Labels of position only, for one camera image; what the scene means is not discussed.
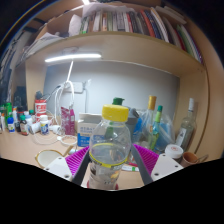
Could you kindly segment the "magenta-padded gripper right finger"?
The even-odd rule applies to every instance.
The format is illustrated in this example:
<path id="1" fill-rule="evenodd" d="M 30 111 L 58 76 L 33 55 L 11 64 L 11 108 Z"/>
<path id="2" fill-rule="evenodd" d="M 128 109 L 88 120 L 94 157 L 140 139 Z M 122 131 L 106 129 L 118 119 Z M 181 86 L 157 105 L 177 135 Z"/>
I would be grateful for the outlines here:
<path id="1" fill-rule="evenodd" d="M 156 154 L 149 149 L 134 144 L 131 153 L 145 185 L 182 169 L 182 166 L 166 154 Z"/>

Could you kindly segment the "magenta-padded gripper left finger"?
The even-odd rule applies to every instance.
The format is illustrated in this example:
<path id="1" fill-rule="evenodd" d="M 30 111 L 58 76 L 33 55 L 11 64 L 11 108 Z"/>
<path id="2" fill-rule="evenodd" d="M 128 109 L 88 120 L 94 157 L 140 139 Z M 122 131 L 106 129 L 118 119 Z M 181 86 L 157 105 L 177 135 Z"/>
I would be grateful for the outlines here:
<path id="1" fill-rule="evenodd" d="M 45 168 L 45 171 L 81 185 L 89 162 L 89 148 L 85 147 L 68 157 L 57 157 Z"/>

